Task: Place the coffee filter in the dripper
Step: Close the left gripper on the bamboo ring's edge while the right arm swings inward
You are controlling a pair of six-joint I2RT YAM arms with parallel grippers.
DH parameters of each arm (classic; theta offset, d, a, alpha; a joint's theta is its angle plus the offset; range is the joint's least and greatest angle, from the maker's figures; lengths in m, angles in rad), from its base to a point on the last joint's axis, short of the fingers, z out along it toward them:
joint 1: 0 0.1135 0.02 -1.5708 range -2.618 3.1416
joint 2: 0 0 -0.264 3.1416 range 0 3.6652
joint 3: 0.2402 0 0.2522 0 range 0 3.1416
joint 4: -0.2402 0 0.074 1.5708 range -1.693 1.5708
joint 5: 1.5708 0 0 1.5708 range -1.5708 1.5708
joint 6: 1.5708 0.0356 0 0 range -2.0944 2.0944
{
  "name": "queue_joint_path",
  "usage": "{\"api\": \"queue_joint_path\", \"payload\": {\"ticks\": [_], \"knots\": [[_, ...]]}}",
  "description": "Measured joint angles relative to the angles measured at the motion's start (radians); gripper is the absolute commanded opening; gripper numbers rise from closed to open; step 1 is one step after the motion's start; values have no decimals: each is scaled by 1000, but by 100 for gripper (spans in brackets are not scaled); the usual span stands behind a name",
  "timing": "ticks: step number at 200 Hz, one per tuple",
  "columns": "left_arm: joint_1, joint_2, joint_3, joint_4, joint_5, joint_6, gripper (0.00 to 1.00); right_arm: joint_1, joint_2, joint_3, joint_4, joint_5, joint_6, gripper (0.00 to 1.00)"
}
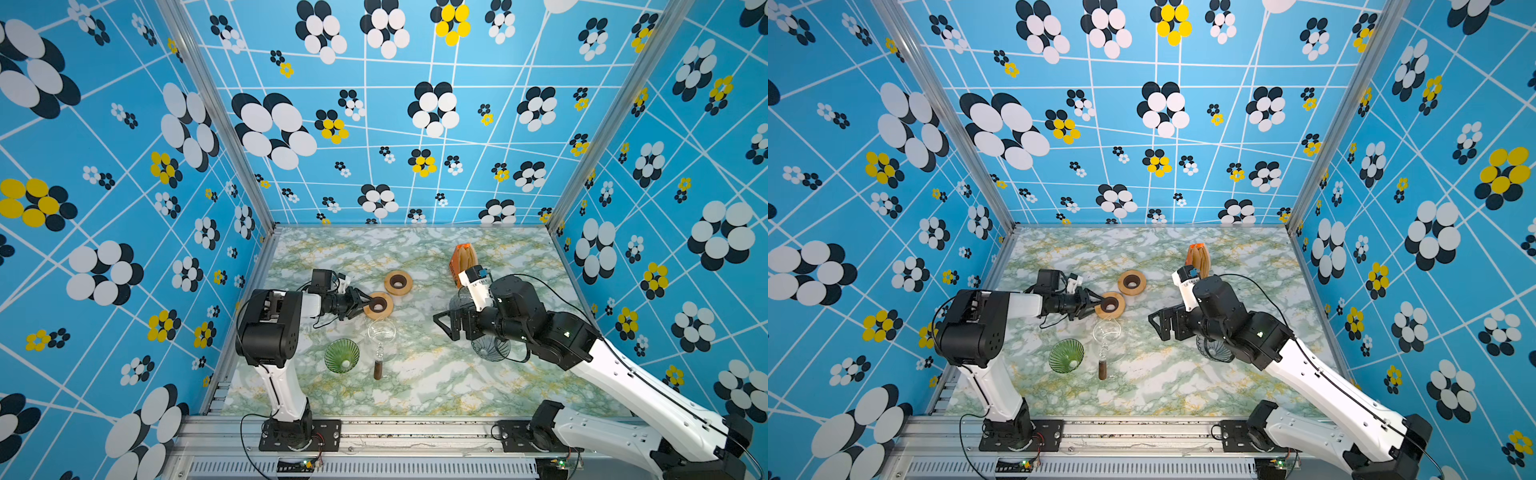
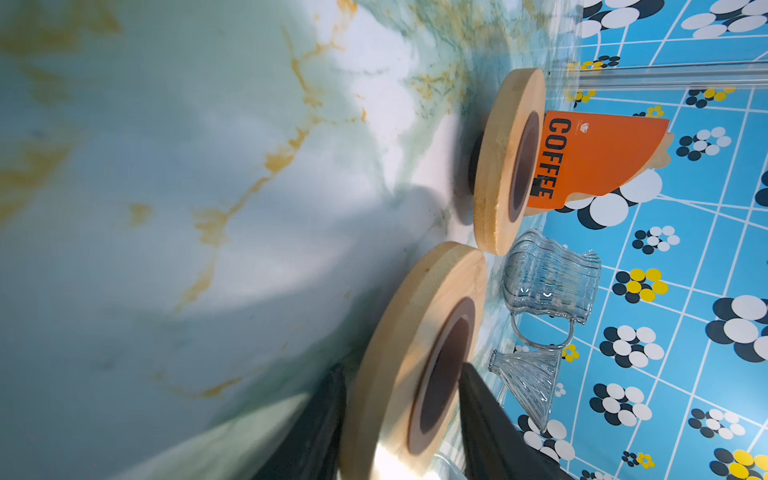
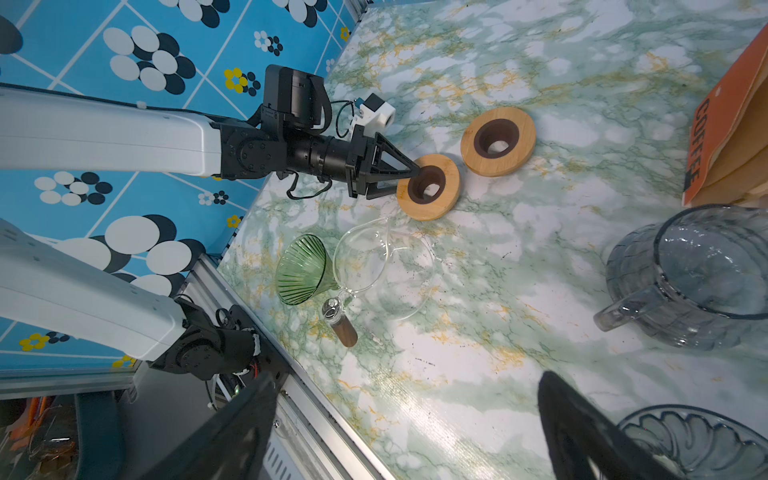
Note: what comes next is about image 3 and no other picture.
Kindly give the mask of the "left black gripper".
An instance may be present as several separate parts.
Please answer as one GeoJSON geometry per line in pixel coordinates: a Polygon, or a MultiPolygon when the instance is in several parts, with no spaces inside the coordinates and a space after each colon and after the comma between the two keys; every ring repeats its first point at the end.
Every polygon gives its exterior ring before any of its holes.
{"type": "Polygon", "coordinates": [[[292,200],[315,198],[334,181],[346,184],[352,198],[364,195],[374,200],[395,194],[401,180],[420,174],[420,166],[380,133],[374,137],[354,133],[351,141],[302,134],[289,142],[287,171],[295,175],[287,191],[292,200]],[[316,177],[323,187],[311,195],[297,196],[299,174],[316,177]]]}

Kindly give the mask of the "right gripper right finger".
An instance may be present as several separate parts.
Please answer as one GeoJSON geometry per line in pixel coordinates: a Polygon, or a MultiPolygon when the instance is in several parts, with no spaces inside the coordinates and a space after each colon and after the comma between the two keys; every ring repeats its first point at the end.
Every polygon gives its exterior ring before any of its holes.
{"type": "Polygon", "coordinates": [[[538,385],[538,409],[558,479],[673,479],[577,390],[552,371],[538,385]]]}

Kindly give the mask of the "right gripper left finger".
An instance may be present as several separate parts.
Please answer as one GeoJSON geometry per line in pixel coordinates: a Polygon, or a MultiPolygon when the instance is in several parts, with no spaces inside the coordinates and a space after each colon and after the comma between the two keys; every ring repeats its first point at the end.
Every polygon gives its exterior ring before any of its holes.
{"type": "Polygon", "coordinates": [[[256,479],[276,415],[278,388],[262,373],[144,479],[256,479]]]}

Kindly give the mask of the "green glass dripper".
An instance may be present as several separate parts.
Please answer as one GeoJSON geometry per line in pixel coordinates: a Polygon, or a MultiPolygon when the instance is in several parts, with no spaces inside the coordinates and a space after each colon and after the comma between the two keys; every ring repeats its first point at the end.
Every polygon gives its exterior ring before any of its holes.
{"type": "Polygon", "coordinates": [[[332,257],[322,240],[311,233],[299,236],[285,249],[275,282],[280,300],[289,306],[338,288],[332,257]]]}

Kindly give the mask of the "orange coffee filter pack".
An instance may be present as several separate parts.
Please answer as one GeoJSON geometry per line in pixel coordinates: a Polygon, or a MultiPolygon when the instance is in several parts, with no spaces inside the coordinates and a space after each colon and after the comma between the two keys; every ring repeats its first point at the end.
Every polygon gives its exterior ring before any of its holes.
{"type": "Polygon", "coordinates": [[[682,205],[767,205],[767,30],[696,108],[682,205]]]}

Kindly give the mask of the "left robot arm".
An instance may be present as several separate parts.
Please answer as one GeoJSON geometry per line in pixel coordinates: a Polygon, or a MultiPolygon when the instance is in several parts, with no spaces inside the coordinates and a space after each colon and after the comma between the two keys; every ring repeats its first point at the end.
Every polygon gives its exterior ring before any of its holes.
{"type": "Polygon", "coordinates": [[[327,136],[331,108],[320,77],[279,66],[248,120],[3,85],[2,365],[247,369],[257,335],[178,290],[253,182],[306,174],[372,199],[419,173],[367,128],[327,136]]]}

